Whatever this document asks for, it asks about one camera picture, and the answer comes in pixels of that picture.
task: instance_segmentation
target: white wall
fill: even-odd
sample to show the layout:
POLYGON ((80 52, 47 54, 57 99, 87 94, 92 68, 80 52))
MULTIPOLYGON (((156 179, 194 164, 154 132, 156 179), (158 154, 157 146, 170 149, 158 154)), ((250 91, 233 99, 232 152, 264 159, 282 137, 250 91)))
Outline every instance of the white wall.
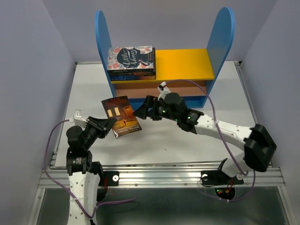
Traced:
POLYGON ((279 0, 244 62, 243 75, 259 122, 270 131, 300 221, 300 1, 279 0))
POLYGON ((228 60, 242 60, 277 0, 43 0, 75 61, 100 61, 94 16, 104 11, 113 46, 206 48, 218 11, 232 7, 228 60))
POLYGON ((24 225, 75 64, 41 0, 2 1, 0 27, 0 224, 24 225))

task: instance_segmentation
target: book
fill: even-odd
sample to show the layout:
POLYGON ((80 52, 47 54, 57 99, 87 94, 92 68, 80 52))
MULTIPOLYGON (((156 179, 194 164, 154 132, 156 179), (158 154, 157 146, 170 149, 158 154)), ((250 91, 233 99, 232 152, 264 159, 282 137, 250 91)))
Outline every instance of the book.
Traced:
POLYGON ((140 80, 155 80, 155 75, 152 76, 110 76, 111 81, 140 81, 140 80))
POLYGON ((116 118, 112 131, 116 138, 142 129, 127 96, 113 97, 101 101, 108 118, 116 118))
POLYGON ((152 46, 109 48, 107 72, 114 76, 155 76, 155 48, 152 46))

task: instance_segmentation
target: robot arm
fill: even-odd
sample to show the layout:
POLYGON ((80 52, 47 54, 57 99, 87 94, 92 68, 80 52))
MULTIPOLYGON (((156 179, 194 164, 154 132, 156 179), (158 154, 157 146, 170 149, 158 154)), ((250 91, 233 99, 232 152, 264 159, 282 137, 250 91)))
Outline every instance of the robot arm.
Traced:
POLYGON ((91 145, 97 138, 105 138, 116 119, 96 119, 89 117, 84 120, 81 112, 74 115, 75 126, 67 130, 69 148, 67 150, 67 172, 70 191, 76 196, 70 196, 68 225, 97 225, 96 214, 97 190, 104 172, 100 162, 92 162, 91 145), (82 208, 92 216, 88 218, 82 208))
MULTIPOLYGON (((164 82, 158 89, 161 91, 159 97, 147 96, 143 105, 134 112, 135 116, 141 119, 150 117, 152 120, 166 118, 177 122, 186 132, 221 139, 216 127, 218 123, 224 140, 244 151, 235 157, 243 171, 267 170, 276 144, 264 126, 256 124, 254 127, 241 127, 222 121, 216 122, 203 112, 187 108, 184 98, 170 92, 164 82)), ((208 172, 206 185, 227 184, 238 174, 240 171, 234 161, 231 158, 224 159, 217 171, 208 172)))

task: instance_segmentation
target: floral book cover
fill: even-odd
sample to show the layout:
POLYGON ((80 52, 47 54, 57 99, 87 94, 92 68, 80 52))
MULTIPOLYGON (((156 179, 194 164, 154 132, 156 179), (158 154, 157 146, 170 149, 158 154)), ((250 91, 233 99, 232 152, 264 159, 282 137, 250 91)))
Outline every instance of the floral book cover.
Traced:
POLYGON ((141 126, 133 115, 133 109, 127 96, 113 97, 102 101, 108 118, 116 118, 112 127, 116 138, 141 130, 141 126))
POLYGON ((154 75, 155 48, 152 46, 116 47, 108 50, 107 71, 114 75, 154 75))

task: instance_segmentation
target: glass panel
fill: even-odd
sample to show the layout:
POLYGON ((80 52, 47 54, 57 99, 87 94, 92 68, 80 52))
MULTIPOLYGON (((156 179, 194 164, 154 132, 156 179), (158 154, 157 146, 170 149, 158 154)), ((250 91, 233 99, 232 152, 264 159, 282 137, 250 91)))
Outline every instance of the glass panel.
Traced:
MULTIPOLYGON (((236 189, 236 197, 249 189, 236 189)), ((104 201, 137 197, 136 202, 102 206, 99 225, 287 225, 277 187, 256 187, 240 202, 226 203, 199 193, 214 189, 111 189, 104 201)), ((62 189, 46 190, 38 225, 66 225, 69 196, 62 189)))

